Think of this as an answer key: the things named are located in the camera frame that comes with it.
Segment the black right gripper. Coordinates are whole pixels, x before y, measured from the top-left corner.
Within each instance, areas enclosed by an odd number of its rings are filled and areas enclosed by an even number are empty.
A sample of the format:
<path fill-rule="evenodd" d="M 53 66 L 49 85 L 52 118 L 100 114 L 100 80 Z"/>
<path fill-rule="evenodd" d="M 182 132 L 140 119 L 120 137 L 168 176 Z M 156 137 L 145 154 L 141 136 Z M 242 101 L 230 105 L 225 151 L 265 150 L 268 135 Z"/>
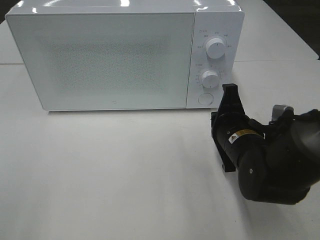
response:
<path fill-rule="evenodd" d="M 223 84 L 218 112 L 211 112 L 211 137 L 222 160 L 225 173 L 252 164 L 265 167 L 264 134 L 250 126 L 243 108 L 238 86 Z"/>

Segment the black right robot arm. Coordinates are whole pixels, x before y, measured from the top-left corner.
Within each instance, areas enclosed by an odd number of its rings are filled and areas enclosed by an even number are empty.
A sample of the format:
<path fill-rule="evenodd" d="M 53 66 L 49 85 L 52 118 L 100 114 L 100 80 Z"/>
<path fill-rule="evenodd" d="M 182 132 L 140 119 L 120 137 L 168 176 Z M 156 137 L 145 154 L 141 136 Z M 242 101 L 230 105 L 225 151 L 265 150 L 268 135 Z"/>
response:
<path fill-rule="evenodd" d="M 320 180 L 320 112 L 296 115 L 288 105 L 274 105 L 271 121 L 246 115 L 236 84 L 224 84 L 223 97 L 211 113 L 211 136 L 223 170 L 238 173 L 247 200 L 294 205 Z"/>

